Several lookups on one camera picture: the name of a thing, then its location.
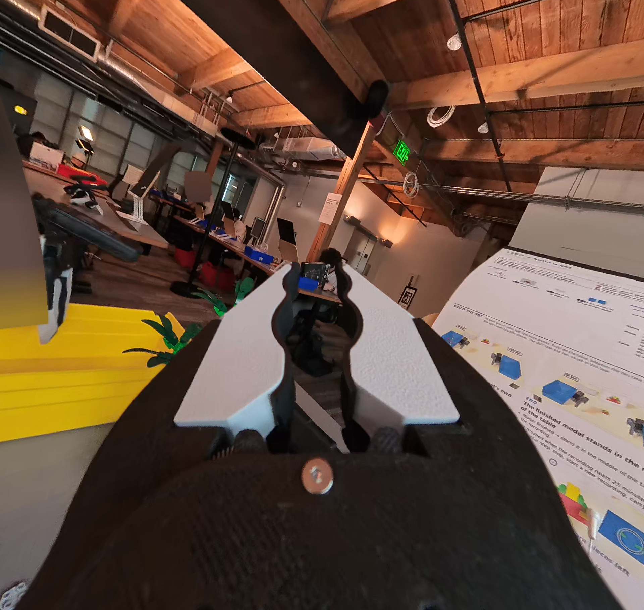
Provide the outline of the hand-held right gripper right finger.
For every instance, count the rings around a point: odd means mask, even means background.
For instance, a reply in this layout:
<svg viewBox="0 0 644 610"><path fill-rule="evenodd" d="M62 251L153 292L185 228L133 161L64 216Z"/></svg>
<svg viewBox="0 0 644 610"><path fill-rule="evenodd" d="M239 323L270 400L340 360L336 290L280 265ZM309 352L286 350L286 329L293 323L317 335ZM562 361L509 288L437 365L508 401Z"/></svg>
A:
<svg viewBox="0 0 644 610"><path fill-rule="evenodd" d="M456 423L460 414L414 318L349 265L337 269L336 278L350 324L341 374L349 437Z"/></svg>

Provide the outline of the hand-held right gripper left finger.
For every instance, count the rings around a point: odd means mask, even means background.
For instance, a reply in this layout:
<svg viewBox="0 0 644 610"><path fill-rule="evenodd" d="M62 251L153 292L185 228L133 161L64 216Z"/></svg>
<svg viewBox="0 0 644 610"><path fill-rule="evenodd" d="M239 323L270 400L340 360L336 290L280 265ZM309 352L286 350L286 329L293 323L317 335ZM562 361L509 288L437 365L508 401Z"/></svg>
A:
<svg viewBox="0 0 644 610"><path fill-rule="evenodd" d="M298 263L284 263L219 321L174 416L177 427L221 428L230 439L288 433L295 388L286 338L297 291Z"/></svg>

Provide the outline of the green lego bamboo plant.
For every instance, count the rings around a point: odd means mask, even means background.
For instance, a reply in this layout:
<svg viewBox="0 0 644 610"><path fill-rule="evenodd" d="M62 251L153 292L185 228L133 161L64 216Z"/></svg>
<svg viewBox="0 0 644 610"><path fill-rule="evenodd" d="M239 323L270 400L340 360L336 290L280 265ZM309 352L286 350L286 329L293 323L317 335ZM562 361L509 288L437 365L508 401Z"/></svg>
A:
<svg viewBox="0 0 644 610"><path fill-rule="evenodd" d="M239 305L254 289L256 281L251 277L238 280L234 286L234 304L228 307L223 300L214 292L198 287L192 290L190 296L199 300L205 300L212 306L218 319L222 319L233 307ZM158 315L158 321L143 319L142 323L148 325L159 333L165 344L165 350L153 350L149 348L128 348L122 351L123 354L146 354L149 356L146 366L153 368L167 365L180 351L186 348L189 343L203 329L200 324L190 324L183 333L177 334L168 316Z"/></svg>

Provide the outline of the wooden work table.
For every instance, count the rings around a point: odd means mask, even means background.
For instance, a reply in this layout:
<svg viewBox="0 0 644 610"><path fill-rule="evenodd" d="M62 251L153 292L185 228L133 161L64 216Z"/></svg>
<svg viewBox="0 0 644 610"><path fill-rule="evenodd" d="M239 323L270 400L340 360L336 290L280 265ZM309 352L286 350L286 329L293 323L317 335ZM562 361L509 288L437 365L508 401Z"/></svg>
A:
<svg viewBox="0 0 644 610"><path fill-rule="evenodd" d="M72 211L84 214L123 238L163 250L168 249L168 241L149 224L146 222L137 224L119 216L117 214L119 208L103 191L92 190L101 210L88 209L72 203L70 195L65 192L65 188L71 185L69 179L27 161L22 161L22 168L30 193L40 193L46 198L66 205Z"/></svg>

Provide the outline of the black white spare gripper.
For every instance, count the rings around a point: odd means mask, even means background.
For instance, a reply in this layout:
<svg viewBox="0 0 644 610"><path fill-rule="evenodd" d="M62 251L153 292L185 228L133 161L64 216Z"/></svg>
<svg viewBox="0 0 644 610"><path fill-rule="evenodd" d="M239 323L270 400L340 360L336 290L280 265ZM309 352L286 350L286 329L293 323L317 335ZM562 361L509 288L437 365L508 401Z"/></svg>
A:
<svg viewBox="0 0 644 610"><path fill-rule="evenodd" d="M73 174L69 180L71 183L64 188L64 191L69 196L71 204L85 207L101 216L104 215L101 205L93 194L92 186L85 182L87 178Z"/></svg>

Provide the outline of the long wooden table row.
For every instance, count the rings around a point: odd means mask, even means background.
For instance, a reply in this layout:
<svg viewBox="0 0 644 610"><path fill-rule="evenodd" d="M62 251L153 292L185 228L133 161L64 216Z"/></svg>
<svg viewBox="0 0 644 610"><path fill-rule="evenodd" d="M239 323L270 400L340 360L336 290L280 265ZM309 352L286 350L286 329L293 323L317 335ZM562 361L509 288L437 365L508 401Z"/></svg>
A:
<svg viewBox="0 0 644 610"><path fill-rule="evenodd" d="M189 221L188 219L184 219L181 216L174 216L173 219L188 226L192 231L200 235L204 234L204 231L205 231L204 228L191 223L191 221ZM278 266L273 266L273 265L264 264L260 261L253 260L251 257L247 256L244 253L243 246L234 243L229 238L221 237L219 235L208 235L208 239L210 242L218 242L222 244L226 249L234 252L242 260L246 261L253 267L257 268L258 270L266 274L268 277L272 276L283 265L282 263ZM322 289L316 289L315 291L307 291L302 288L298 288L298 293L300 295L310 297L315 300L322 300L329 303L335 303L337 305L342 304L341 299L336 294L330 291L324 291Z"/></svg>

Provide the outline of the grey double door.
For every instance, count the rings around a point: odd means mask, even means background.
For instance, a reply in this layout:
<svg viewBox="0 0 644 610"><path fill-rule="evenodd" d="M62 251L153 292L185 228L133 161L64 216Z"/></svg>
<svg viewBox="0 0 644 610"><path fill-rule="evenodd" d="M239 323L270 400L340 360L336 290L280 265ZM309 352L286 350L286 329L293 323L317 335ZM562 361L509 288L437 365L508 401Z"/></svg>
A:
<svg viewBox="0 0 644 610"><path fill-rule="evenodd" d="M376 236L361 228L354 228L344 253L346 262L360 275L366 276L371 268L371 257L376 244Z"/></svg>

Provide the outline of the black floor lamp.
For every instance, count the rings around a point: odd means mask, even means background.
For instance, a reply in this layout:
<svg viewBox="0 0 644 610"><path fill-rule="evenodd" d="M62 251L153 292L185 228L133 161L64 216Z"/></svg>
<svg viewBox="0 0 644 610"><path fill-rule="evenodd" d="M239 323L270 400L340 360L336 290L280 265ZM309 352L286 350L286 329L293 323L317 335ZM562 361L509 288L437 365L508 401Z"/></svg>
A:
<svg viewBox="0 0 644 610"><path fill-rule="evenodd" d="M230 148L230 155L227 161L225 172L223 174L223 178L221 180L218 193L213 203L213 208L207 218L206 226L204 228L204 232L200 240L200 244L196 252L195 260L191 268L191 271L189 273L188 279L186 281L175 281L170 284L170 291L183 298L190 298L190 299L197 298L194 295L194 293L197 292L197 286L195 285L195 281L198 277L199 264L200 264L200 261L202 260L202 254L204 252L205 245L213 229L214 220L218 216L218 212L220 211L221 200L226 190L228 179L230 177L230 170L231 170L232 164L234 163L237 157L237 151L240 147L243 149L249 149L249 150L255 149L255 143L250 138L247 137L244 131L239 131L234 128L230 128L226 126L221 129L221 134L223 138L227 139L231 143L231 148Z"/></svg>

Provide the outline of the empty yellow plastic bin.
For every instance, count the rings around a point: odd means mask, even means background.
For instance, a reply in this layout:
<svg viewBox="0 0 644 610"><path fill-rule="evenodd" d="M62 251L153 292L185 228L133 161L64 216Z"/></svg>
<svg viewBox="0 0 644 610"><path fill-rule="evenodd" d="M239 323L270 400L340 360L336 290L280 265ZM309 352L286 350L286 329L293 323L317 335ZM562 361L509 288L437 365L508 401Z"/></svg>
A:
<svg viewBox="0 0 644 610"><path fill-rule="evenodd" d="M36 326L2 329L1 441L117 421L165 367L148 368L146 354L122 353L165 350L143 319L158 321L151 310L72 303L48 344L40 344Z"/></svg>

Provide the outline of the printed instruction sheet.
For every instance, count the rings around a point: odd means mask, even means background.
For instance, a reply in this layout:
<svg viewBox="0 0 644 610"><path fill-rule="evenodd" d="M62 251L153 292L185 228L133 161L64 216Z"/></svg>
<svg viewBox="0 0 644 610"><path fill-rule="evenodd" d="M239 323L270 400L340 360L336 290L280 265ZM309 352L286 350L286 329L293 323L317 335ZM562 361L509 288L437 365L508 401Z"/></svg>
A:
<svg viewBox="0 0 644 610"><path fill-rule="evenodd" d="M435 332L505 399L624 609L643 608L643 279L503 249Z"/></svg>

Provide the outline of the ceiling vent grille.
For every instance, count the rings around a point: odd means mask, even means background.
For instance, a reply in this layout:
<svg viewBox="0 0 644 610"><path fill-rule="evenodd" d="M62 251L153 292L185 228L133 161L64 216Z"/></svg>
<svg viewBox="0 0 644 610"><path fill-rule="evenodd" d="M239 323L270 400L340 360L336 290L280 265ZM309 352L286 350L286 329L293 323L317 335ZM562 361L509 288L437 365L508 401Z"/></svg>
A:
<svg viewBox="0 0 644 610"><path fill-rule="evenodd" d="M94 64L98 63L101 42L46 5L42 5L40 9L38 26L70 50Z"/></svg>

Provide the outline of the white panel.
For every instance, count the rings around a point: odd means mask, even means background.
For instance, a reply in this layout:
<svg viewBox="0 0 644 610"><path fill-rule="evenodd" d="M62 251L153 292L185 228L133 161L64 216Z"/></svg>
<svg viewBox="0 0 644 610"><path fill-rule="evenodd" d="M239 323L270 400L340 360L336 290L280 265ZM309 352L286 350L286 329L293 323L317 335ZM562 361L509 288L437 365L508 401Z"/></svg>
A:
<svg viewBox="0 0 644 610"><path fill-rule="evenodd" d="M643 172L545 167L510 247L643 278Z"/></svg>

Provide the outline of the wooden support post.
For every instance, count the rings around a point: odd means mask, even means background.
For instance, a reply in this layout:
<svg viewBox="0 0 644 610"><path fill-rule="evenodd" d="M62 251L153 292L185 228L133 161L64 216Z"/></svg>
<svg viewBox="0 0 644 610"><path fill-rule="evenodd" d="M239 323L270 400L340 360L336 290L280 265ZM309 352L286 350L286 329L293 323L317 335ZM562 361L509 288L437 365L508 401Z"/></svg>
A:
<svg viewBox="0 0 644 610"><path fill-rule="evenodd" d="M319 222L318 231L313 239L306 262L317 261L324 249L329 248L330 243L334 237L337 227L341 221L344 208L350 198L352 190L356 184L359 173L366 163L368 153L375 139L375 129L373 124L368 121L360 139L358 148L356 149L353 158L347 158L342 167L342 171L332 192L334 195L339 195L333 199L332 203L335 205L332 211L332 219L329 223L325 221Z"/></svg>

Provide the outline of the silver air duct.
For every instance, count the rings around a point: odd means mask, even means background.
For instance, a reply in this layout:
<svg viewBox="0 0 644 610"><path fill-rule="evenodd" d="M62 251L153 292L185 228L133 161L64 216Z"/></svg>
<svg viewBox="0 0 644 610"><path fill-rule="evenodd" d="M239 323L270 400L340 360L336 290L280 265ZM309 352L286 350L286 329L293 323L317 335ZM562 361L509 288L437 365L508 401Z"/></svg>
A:
<svg viewBox="0 0 644 610"><path fill-rule="evenodd" d="M331 140L319 137L287 137L265 142L259 151L277 155L284 159L302 161L344 160L346 155Z"/></svg>

